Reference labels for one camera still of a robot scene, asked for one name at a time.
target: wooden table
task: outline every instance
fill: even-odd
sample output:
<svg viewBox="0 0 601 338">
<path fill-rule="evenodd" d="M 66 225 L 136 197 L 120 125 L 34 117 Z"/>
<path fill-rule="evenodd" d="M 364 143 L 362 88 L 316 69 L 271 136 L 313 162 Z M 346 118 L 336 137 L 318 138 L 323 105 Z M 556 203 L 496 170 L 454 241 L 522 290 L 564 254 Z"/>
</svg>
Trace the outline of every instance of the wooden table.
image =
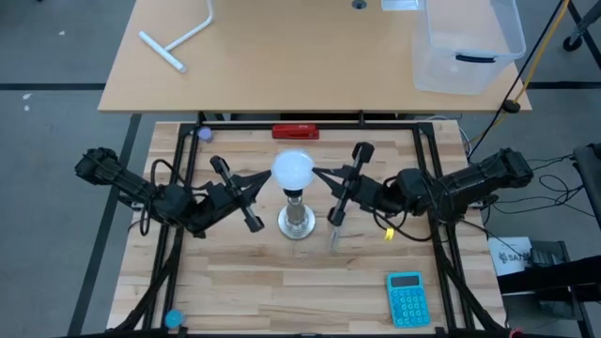
<svg viewBox="0 0 601 338">
<path fill-rule="evenodd" d="M 157 124 L 146 179 L 154 160 L 173 158 L 178 126 Z M 435 122 L 435 129 L 444 173 L 465 167 L 456 123 Z M 311 142 L 275 141 L 268 131 L 215 131 L 214 143 L 200 145 L 193 185 L 220 181 L 209 164 L 216 154 L 227 160 L 234 173 L 244 176 L 270 168 L 278 152 L 297 147 L 306 149 L 317 166 L 333 168 L 352 163 L 350 152 L 361 140 L 376 147 L 371 162 L 362 170 L 370 177 L 381 181 L 403 168 L 417 167 L 410 131 L 322 131 L 321 139 Z M 161 168 L 158 182 L 166 183 L 169 176 Z M 277 214 L 286 201 L 273 178 L 253 207 L 266 225 L 262 231 L 251 234 L 237 211 L 211 227 L 207 239 L 186 233 L 174 307 L 187 314 L 191 331 L 407 333 L 432 332 L 445 325 L 431 242 L 400 236 L 386 242 L 371 215 L 350 203 L 338 249 L 331 253 L 327 244 L 331 225 L 326 216 L 334 198 L 326 184 L 315 178 L 304 190 L 304 201 L 316 213 L 316 231 L 294 246 L 277 226 Z M 469 212 L 467 219 L 481 223 L 479 213 Z M 425 216 L 409 216 L 404 229 L 417 237 L 429 233 Z M 108 327 L 122 321 L 146 291 L 158 233 L 157 223 L 145 238 L 137 228 L 131 230 Z M 463 224 L 457 226 L 457 235 L 469 287 L 502 323 L 505 312 L 485 235 Z M 387 272 L 404 270 L 423 274 L 432 317 L 429 327 L 397 330 L 392 325 L 384 277 Z M 455 292 L 454 305 L 455 313 L 461 314 Z M 156 313 L 162 311 L 161 306 L 158 309 Z M 461 315 L 457 320 L 462 325 Z"/>
<path fill-rule="evenodd" d="M 419 91 L 410 46 L 416 13 L 368 3 L 357 10 L 350 0 L 217 0 L 215 23 L 173 51 L 188 67 L 182 75 L 137 35 L 143 30 L 166 46 L 205 20 L 205 1 L 136 1 L 99 109 L 432 114 L 499 108 L 516 78 L 514 64 L 479 96 Z M 483 21 L 497 20 L 490 16 Z M 532 109 L 526 96 L 520 103 L 522 111 Z"/>
</svg>

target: black handle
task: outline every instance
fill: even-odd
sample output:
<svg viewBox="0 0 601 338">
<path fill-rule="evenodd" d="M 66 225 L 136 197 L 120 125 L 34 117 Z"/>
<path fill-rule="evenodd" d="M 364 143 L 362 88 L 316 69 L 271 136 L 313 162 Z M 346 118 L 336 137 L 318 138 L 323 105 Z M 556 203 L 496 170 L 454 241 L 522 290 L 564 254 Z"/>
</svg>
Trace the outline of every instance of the black handle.
<svg viewBox="0 0 601 338">
<path fill-rule="evenodd" d="M 497 60 L 495 60 L 494 57 L 478 57 L 478 56 L 467 56 L 467 55 L 461 55 L 461 54 L 456 55 L 455 59 L 457 61 L 471 62 L 471 63 L 495 63 L 495 62 L 497 62 Z"/>
</svg>

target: blue calculator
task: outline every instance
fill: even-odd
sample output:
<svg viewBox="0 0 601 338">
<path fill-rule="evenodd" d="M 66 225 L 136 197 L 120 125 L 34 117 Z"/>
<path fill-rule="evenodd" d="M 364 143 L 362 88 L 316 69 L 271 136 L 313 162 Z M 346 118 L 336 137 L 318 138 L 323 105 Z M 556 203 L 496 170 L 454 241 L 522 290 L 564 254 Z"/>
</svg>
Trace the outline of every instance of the blue calculator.
<svg viewBox="0 0 601 338">
<path fill-rule="evenodd" d="M 395 327 L 406 329 L 430 325 L 422 273 L 391 273 L 386 278 L 386 285 Z"/>
</svg>

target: calculator display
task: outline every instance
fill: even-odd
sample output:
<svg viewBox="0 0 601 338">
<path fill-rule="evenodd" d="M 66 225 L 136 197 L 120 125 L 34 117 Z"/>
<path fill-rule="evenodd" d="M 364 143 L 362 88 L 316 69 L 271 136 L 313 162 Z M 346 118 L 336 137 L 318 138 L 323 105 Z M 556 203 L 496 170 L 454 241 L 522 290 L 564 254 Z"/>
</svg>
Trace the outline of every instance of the calculator display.
<svg viewBox="0 0 601 338">
<path fill-rule="evenodd" d="M 418 276 L 394 277 L 391 279 L 391 285 L 393 287 L 416 286 L 419 284 L 420 284 L 420 278 Z"/>
</svg>

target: floor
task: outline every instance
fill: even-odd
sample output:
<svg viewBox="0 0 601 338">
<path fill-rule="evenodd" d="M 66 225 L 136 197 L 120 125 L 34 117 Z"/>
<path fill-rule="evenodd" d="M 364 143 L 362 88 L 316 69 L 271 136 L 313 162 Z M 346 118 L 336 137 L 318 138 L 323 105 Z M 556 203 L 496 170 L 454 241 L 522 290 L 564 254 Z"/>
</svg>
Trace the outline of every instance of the floor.
<svg viewBox="0 0 601 338">
<path fill-rule="evenodd" d="M 555 1 L 517 0 L 525 36 L 531 47 Z M 574 0 L 585 13 L 595 0 Z M 0 1 L 0 83 L 102 83 L 106 81 L 133 0 Z M 562 40 L 574 23 L 566 16 L 550 42 L 534 81 L 599 81 L 601 69 L 586 48 L 568 54 Z M 601 23 L 590 29 L 601 43 Z M 511 147 L 527 158 L 551 158 L 575 146 L 600 142 L 598 90 L 533 90 L 531 114 L 511 116 L 494 129 L 478 149 L 478 160 Z M 51 337 L 64 335 L 75 307 L 87 261 L 100 223 L 107 188 L 92 187 L 73 174 L 73 166 L 89 147 L 119 150 L 128 128 L 127 115 L 97 112 L 101 92 L 0 92 L 0 166 L 4 189 L 0 214 L 0 335 Z M 477 135 L 491 116 L 463 115 L 460 124 Z M 193 120 L 193 115 L 145 115 L 133 147 L 130 169 L 142 171 L 155 121 Z M 541 174 L 561 177 L 568 186 L 580 184 L 568 163 Z M 526 189 L 501 193 L 502 199 L 557 195 L 537 182 Z M 534 207 L 536 201 L 508 206 Z M 584 193 L 575 207 L 590 210 Z M 85 332 L 105 327 L 123 254 L 131 213 L 115 216 L 102 260 Z M 493 211 L 488 228 L 498 236 L 528 236 L 564 240 L 572 258 L 601 254 L 601 231 L 594 219 L 567 207 L 519 215 Z M 576 324 L 542 314 L 527 297 L 506 298 L 512 327 L 527 332 L 579 336 Z M 601 305 L 587 305 L 591 318 L 601 317 Z M 593 323 L 601 335 L 601 323 Z"/>
</svg>

